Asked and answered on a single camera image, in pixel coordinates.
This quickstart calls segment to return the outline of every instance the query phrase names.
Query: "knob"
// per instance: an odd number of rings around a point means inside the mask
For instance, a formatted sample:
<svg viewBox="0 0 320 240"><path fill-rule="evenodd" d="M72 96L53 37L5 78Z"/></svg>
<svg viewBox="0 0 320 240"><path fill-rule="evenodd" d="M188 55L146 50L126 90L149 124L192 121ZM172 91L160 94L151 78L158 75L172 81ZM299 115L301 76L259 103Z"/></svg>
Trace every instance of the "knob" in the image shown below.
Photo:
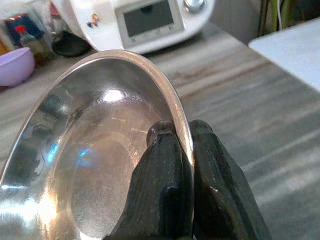
<svg viewBox="0 0 320 240"><path fill-rule="evenodd" d="M205 0L184 0L184 6L188 12L198 13L205 5Z"/></svg>

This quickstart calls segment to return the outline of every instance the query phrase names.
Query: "black object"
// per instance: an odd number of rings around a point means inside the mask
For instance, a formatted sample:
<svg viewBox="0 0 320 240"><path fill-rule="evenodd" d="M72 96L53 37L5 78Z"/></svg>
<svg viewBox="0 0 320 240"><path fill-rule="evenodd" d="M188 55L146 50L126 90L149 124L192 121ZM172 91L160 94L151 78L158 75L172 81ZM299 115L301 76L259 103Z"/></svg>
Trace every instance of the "black object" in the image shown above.
<svg viewBox="0 0 320 240"><path fill-rule="evenodd" d="M192 235L190 167L168 126L157 128L155 138L148 141L132 173L123 213L105 240Z"/></svg>
<svg viewBox="0 0 320 240"><path fill-rule="evenodd" d="M66 30L63 31L61 39L54 42L51 47L56 54L66 58L81 56L91 49L89 43Z"/></svg>
<svg viewBox="0 0 320 240"><path fill-rule="evenodd" d="M190 128L196 239L270 240L240 167L206 122L192 121ZM192 179L173 124L152 126L147 144L133 171L123 213L104 240L191 240Z"/></svg>
<svg viewBox="0 0 320 240"><path fill-rule="evenodd" d="M89 28L92 28L92 22L88 21L88 22L86 23L86 25L87 25Z"/></svg>
<svg viewBox="0 0 320 240"><path fill-rule="evenodd" d="M190 128L195 159L197 239L270 240L241 168L206 122L192 121Z"/></svg>

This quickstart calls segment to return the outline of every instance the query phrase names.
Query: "white surface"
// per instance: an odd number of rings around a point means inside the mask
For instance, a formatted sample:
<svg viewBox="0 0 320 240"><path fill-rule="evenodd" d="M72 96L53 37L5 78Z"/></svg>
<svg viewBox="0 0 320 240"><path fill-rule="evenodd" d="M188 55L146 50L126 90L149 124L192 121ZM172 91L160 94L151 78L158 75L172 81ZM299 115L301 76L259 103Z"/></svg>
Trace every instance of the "white surface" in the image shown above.
<svg viewBox="0 0 320 240"><path fill-rule="evenodd" d="M216 0L207 0L199 13L191 13L185 9L183 0L169 1L177 1L184 31L175 32L128 48L123 46L115 9L138 2L137 0L54 0L53 2L67 24L69 26L78 25L85 38L97 51L127 49L143 54L181 42L196 34L209 20L216 2ZM73 11L67 8L67 2L71 3ZM98 27L90 28L87 26L92 13L96 13L100 18Z"/></svg>
<svg viewBox="0 0 320 240"><path fill-rule="evenodd" d="M249 47L320 91L320 18L257 38Z"/></svg>

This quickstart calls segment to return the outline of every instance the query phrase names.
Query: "metal bowl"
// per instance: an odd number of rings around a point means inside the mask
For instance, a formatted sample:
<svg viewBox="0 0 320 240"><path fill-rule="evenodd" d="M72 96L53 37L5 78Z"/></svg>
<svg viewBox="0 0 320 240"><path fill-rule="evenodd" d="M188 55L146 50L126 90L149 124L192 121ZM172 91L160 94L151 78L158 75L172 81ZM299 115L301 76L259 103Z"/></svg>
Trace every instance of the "metal bowl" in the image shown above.
<svg viewBox="0 0 320 240"><path fill-rule="evenodd" d="M148 129L173 121L193 166L190 129L165 75L123 50L67 70L18 134L0 182L0 239L96 240L126 202Z"/></svg>

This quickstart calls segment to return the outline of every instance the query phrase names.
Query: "marble countertop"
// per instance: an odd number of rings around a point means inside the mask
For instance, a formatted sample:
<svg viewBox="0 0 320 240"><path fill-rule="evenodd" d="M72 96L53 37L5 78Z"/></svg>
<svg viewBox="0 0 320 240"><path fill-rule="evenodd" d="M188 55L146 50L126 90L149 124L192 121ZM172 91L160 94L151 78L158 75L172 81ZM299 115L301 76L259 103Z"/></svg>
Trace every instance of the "marble countertop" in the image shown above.
<svg viewBox="0 0 320 240"><path fill-rule="evenodd" d="M208 122L243 169L273 239L317 239L320 94L210 23L146 57L176 88L187 118ZM79 59L58 57L0 93L0 167L35 102Z"/></svg>

